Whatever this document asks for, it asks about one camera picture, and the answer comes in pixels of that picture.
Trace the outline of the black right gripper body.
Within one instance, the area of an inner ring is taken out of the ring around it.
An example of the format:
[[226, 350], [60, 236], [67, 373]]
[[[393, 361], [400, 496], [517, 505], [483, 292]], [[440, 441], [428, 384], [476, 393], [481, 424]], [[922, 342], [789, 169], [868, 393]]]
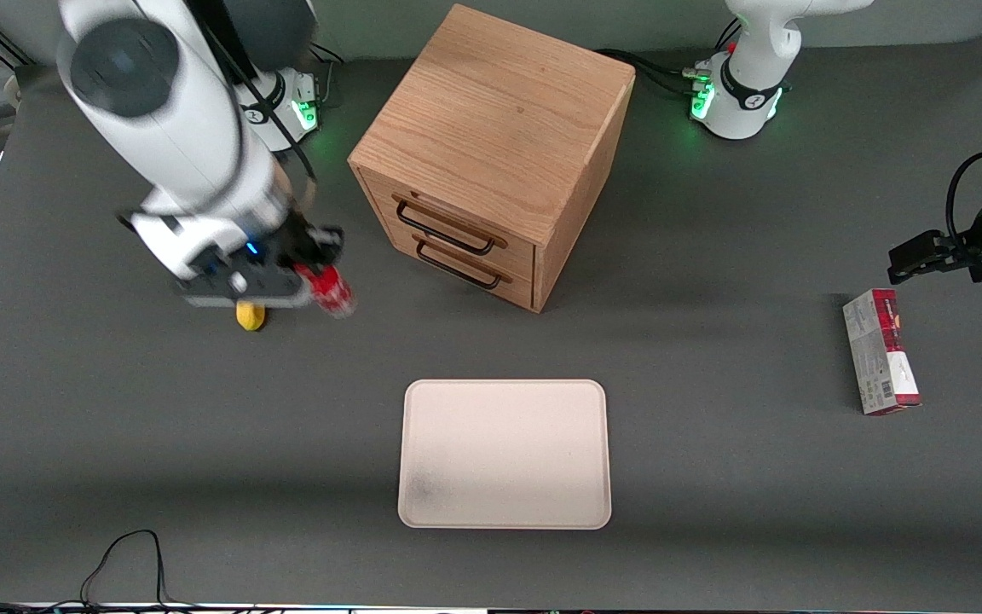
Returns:
[[315, 226], [281, 226], [275, 233], [275, 262], [288, 269], [307, 269], [319, 273]]

